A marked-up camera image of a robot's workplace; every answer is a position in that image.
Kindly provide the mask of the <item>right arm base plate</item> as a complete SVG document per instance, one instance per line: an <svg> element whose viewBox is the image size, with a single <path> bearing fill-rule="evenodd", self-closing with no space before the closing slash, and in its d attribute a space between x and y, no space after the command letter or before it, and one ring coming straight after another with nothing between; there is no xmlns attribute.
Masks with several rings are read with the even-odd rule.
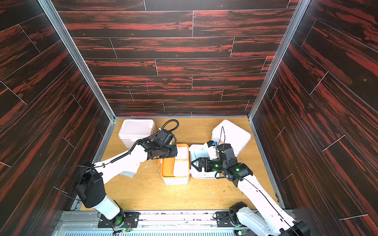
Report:
<svg viewBox="0 0 378 236"><path fill-rule="evenodd" d="M237 227L235 225L236 214L231 211L217 211L212 217L216 221L218 228Z"/></svg>

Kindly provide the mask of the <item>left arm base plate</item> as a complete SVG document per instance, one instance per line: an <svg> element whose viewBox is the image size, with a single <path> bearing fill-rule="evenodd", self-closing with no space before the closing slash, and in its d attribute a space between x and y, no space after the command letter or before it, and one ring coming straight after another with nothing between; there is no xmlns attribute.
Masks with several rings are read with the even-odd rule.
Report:
<svg viewBox="0 0 378 236"><path fill-rule="evenodd" d="M124 229L138 226L140 213L137 211L122 211L113 219L109 220L101 215L97 225L100 229Z"/></svg>

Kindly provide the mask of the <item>white pink first aid box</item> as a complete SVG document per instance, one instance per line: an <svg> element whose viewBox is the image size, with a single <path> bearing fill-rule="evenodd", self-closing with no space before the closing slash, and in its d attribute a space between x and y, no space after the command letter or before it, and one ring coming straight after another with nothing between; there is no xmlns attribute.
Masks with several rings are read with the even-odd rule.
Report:
<svg viewBox="0 0 378 236"><path fill-rule="evenodd" d="M223 120L213 129L211 138L219 144L230 144L236 157L245 149L250 139L249 132L228 120Z"/></svg>

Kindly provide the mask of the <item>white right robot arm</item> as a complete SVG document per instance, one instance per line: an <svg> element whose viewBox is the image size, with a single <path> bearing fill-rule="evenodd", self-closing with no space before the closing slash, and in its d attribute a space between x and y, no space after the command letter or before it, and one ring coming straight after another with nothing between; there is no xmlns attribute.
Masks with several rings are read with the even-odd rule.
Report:
<svg viewBox="0 0 378 236"><path fill-rule="evenodd" d="M208 141L204 149L207 155L197 157L191 166L199 172L222 174L249 198L260 213L257 215L243 202L237 202L229 208L230 222L234 226L246 226L258 236L310 235L306 223L297 222L287 214L263 189L250 168L238 162L230 144Z"/></svg>

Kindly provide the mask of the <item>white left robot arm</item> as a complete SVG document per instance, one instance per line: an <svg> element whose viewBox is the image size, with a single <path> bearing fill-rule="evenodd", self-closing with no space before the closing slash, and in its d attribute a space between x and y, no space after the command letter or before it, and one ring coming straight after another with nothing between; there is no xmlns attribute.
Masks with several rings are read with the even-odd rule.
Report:
<svg viewBox="0 0 378 236"><path fill-rule="evenodd" d="M111 227L120 228L126 220L124 210L105 192L104 185L118 175L132 178L146 160L173 158L178 154L173 131L179 127L176 119L167 121L176 127L166 130L163 126L157 133L137 140L133 146L108 160L97 162L84 171L75 185L80 201L86 208L94 208L110 221Z"/></svg>

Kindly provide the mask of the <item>white orange handled box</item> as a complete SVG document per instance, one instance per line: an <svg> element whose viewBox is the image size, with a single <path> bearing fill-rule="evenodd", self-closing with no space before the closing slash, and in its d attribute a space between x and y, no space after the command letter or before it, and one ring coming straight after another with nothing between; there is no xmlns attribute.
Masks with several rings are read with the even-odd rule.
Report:
<svg viewBox="0 0 378 236"><path fill-rule="evenodd" d="M189 183L190 177L195 179L214 179L215 172L197 172L192 166L191 162L200 157L209 157L204 144L194 144L188 146L187 144L178 144L177 147L189 148L189 175L186 177L174 177L173 169L175 157L160 159L158 165L161 167L160 176L166 185L186 185Z"/></svg>

